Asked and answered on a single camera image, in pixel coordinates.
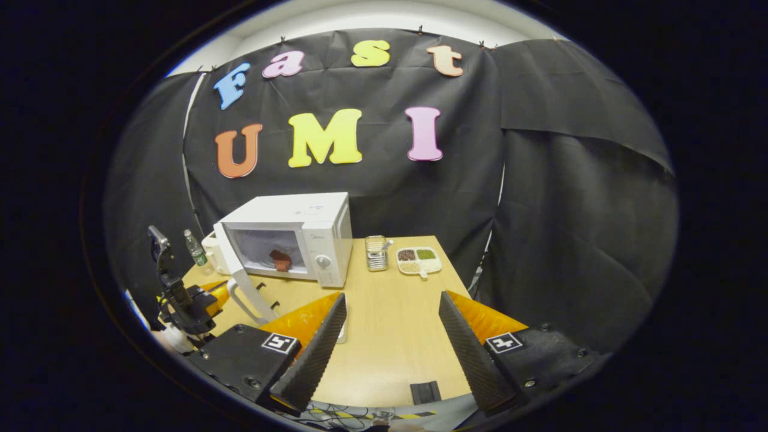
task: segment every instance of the plastic bottle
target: plastic bottle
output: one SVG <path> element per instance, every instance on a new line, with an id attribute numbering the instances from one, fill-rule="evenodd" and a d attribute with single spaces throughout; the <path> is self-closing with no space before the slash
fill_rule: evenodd
<path id="1" fill-rule="evenodd" d="M 205 250 L 200 246 L 200 242 L 192 235 L 192 231 L 184 230 L 184 239 L 187 241 L 187 249 L 192 255 L 195 264 L 201 268 L 206 275 L 214 272 L 214 266 L 208 262 L 208 258 L 205 256 Z"/>

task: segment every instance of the letter f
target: letter f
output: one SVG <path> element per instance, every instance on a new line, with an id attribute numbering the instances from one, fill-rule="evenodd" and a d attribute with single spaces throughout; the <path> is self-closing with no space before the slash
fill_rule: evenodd
<path id="1" fill-rule="evenodd" d="M 243 91 L 238 87 L 245 85 L 245 74 L 243 72 L 248 69 L 250 69 L 250 63 L 243 63 L 216 83 L 214 88 L 221 95 L 221 109 L 227 109 L 228 106 L 232 105 L 232 102 L 235 102 L 243 95 Z"/>

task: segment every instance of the yellow black caution tape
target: yellow black caution tape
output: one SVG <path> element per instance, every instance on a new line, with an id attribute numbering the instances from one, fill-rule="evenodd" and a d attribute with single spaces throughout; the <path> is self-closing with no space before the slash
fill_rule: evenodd
<path id="1" fill-rule="evenodd" d="M 366 418 L 368 420 L 373 420 L 373 415 L 368 414 L 366 416 L 355 416 L 349 413 L 345 413 L 344 411 L 333 411 L 333 410 L 319 410 L 317 408 L 314 408 L 310 410 L 310 413 L 313 414 L 328 414 L 330 416 L 336 416 L 341 418 Z M 409 420 L 414 418 L 422 418 L 422 417 L 429 417 L 436 415 L 437 413 L 435 411 L 426 411 L 423 413 L 415 413 L 415 414 L 401 414 L 396 415 L 392 417 L 393 420 Z"/>

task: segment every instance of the metal container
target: metal container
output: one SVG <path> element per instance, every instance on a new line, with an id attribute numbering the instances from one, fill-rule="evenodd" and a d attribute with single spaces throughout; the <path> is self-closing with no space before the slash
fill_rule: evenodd
<path id="1" fill-rule="evenodd" d="M 387 240 L 383 235 L 366 237 L 366 263 L 369 271 L 384 271 L 387 264 L 387 251 L 382 250 Z"/>

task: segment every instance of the orange letter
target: orange letter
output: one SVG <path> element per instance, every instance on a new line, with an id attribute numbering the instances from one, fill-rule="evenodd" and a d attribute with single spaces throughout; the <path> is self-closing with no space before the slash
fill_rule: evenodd
<path id="1" fill-rule="evenodd" d="M 427 52 L 433 55 L 435 59 L 435 69 L 441 74 L 449 77 L 458 77 L 464 73 L 464 69 L 457 68 L 453 65 L 453 59 L 461 59 L 462 55 L 458 52 L 453 52 L 451 47 L 447 45 L 433 46 L 427 48 Z"/>
<path id="2" fill-rule="evenodd" d="M 219 171 L 224 177 L 244 177 L 253 171 L 256 167 L 259 151 L 259 131 L 261 131 L 261 125 L 258 123 L 243 128 L 243 135 L 245 135 L 245 160 L 240 164 L 236 164 L 232 160 L 233 140 L 237 136 L 237 132 L 226 131 L 216 136 L 215 142 L 218 145 Z"/>

